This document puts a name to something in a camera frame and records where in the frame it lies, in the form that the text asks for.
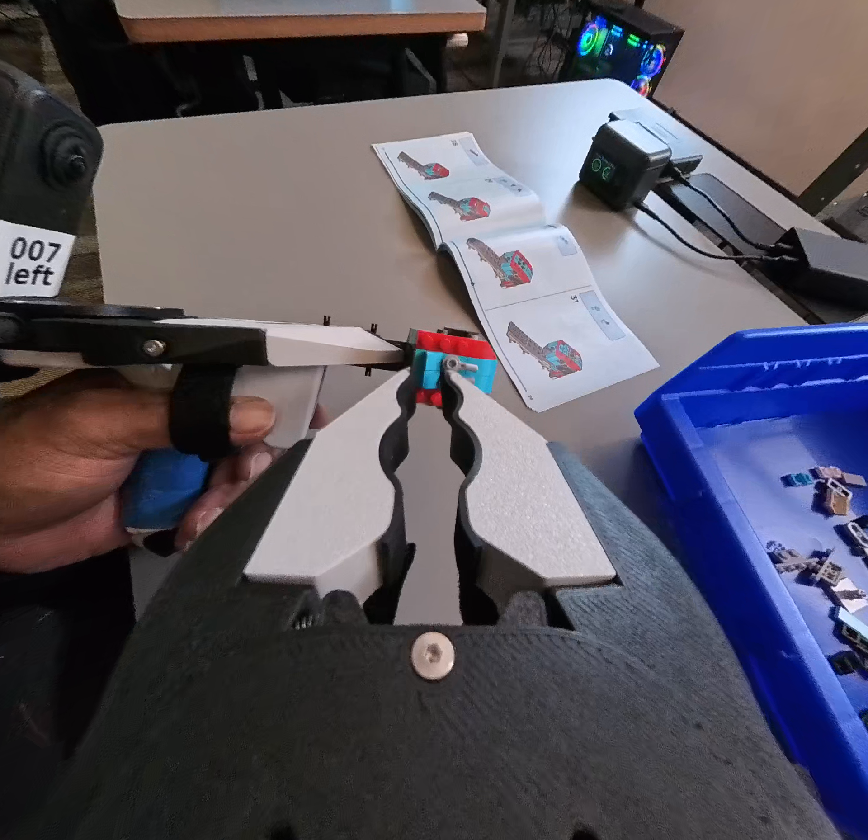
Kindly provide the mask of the person's left hand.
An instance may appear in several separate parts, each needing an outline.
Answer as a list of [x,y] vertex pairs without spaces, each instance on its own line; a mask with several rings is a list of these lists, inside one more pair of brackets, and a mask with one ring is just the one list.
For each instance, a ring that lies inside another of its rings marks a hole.
[[169,394],[78,371],[2,405],[1,570],[39,574],[132,542],[122,486],[169,445]]

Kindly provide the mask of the toy brick truck model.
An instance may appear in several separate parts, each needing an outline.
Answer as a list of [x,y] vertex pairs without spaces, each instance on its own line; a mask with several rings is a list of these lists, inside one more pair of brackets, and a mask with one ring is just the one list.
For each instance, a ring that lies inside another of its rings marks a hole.
[[457,373],[484,395],[492,394],[498,360],[489,340],[482,334],[454,327],[437,330],[411,329],[404,339],[385,337],[385,341],[401,352],[399,363],[365,365],[367,375],[375,368],[397,372],[407,369],[408,379],[397,389],[396,402],[408,416],[413,416],[419,404],[436,409],[443,407],[441,370],[444,354],[470,357],[478,364],[476,374]]

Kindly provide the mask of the grey power adapter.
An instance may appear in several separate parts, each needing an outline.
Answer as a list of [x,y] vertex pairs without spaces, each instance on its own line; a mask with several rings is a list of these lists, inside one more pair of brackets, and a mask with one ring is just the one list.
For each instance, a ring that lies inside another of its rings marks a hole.
[[791,228],[765,257],[767,275],[788,292],[867,310],[867,246],[857,240]]

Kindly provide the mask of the black flat tablet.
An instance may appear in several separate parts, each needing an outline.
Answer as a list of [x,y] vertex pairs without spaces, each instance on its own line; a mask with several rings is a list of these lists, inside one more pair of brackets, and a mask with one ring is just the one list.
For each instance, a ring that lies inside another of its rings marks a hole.
[[719,248],[751,256],[787,255],[788,247],[781,243],[787,228],[710,173],[664,181],[655,194]]

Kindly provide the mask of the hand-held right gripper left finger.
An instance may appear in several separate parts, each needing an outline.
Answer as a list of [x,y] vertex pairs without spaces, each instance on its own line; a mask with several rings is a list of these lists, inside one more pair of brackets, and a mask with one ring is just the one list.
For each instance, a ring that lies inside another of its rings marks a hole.
[[391,624],[413,562],[396,472],[416,409],[410,369],[393,374],[307,448],[245,566],[248,580],[351,594]]

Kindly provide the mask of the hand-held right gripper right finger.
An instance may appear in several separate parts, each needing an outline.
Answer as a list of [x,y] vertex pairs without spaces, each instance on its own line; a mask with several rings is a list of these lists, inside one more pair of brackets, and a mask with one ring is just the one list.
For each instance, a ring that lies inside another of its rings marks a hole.
[[454,545],[462,623],[493,626],[518,595],[548,613],[562,589],[617,573],[547,441],[456,370],[441,382],[462,473]]

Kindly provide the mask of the grey desk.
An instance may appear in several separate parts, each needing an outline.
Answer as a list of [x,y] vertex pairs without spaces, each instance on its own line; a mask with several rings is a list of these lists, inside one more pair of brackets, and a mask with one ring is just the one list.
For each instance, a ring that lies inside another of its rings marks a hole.
[[659,535],[659,485],[634,411],[733,332],[803,325],[739,266],[680,246],[642,213],[576,187],[613,111],[653,103],[613,80],[506,87],[104,127],[94,185],[105,303],[198,316],[477,328],[453,263],[373,144],[472,132],[576,237],[604,297],[659,368],[543,413],[503,368],[494,398],[575,452]]

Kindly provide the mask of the grey battery pack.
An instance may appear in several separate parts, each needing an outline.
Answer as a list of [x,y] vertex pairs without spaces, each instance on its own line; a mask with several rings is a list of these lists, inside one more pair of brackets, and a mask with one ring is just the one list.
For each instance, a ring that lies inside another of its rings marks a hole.
[[660,116],[642,109],[616,110],[609,114],[609,121],[626,120],[635,122],[655,135],[671,150],[671,163],[678,171],[688,176],[695,173],[703,155],[700,146],[692,136],[688,137],[682,129],[671,128]]

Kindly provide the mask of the blue plastic bin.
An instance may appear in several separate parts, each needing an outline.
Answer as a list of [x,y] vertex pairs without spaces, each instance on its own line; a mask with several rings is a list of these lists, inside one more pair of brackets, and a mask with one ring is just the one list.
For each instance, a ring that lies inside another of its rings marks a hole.
[[722,624],[790,758],[843,834],[867,837],[867,677],[827,656],[830,602],[780,575],[776,540],[822,541],[867,590],[807,488],[780,477],[832,465],[867,477],[866,324],[748,330],[729,336],[636,410],[666,488],[682,559]]

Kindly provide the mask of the pile of toy bricks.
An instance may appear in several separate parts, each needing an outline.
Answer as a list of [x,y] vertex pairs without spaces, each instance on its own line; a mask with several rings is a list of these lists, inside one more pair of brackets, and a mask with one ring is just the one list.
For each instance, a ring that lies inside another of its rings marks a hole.
[[[812,492],[812,508],[832,520],[833,531],[842,539],[844,550],[866,563],[866,514],[855,514],[856,491],[866,489],[866,477],[832,465],[786,473],[780,482],[787,488],[807,488]],[[838,550],[825,542],[815,542],[808,552],[799,552],[771,540],[765,552],[775,570],[791,574],[799,583],[818,587],[830,602],[832,635],[841,649],[827,656],[838,676],[866,677],[866,587],[857,583],[840,562]]]

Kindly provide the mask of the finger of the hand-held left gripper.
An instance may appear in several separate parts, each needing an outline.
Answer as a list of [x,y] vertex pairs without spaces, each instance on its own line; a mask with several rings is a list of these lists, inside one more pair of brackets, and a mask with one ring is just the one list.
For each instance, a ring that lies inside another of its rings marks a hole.
[[258,397],[274,408],[266,436],[273,448],[291,448],[311,425],[326,369],[332,366],[398,368],[406,350],[355,326],[265,325],[266,358],[235,373],[233,394]]

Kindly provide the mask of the wood-edged white table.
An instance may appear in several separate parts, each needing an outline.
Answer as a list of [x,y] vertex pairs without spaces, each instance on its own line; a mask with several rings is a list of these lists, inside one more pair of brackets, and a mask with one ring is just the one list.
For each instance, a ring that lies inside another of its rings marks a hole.
[[476,0],[114,0],[134,43],[480,32]]

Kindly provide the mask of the computer tower coloured lights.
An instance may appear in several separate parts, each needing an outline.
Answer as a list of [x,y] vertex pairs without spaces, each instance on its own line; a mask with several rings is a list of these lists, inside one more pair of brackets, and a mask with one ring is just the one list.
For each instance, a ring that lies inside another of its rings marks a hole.
[[631,2],[591,0],[557,80],[614,79],[652,99],[684,33]]

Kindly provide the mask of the black power station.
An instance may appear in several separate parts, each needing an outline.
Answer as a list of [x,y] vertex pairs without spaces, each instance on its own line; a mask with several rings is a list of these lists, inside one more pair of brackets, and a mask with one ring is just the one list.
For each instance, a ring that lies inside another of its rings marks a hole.
[[592,139],[578,183],[616,212],[640,205],[672,160],[666,140],[643,124],[610,120]]

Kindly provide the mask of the open instruction booklet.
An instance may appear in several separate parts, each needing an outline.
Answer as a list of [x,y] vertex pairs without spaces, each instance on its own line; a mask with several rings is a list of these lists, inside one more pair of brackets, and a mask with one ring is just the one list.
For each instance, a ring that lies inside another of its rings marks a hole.
[[603,297],[575,237],[469,132],[373,145],[458,268],[524,404],[543,412],[659,367]]

